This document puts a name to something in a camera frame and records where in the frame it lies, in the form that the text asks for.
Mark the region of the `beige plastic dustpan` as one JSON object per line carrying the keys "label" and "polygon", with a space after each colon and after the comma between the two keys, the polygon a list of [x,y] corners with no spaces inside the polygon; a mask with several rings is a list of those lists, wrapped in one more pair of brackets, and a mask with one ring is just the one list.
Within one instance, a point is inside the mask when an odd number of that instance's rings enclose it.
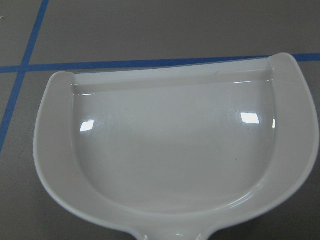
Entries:
{"label": "beige plastic dustpan", "polygon": [[305,183],[318,118],[295,58],[56,72],[34,130],[37,174],[63,208],[139,240],[206,240]]}

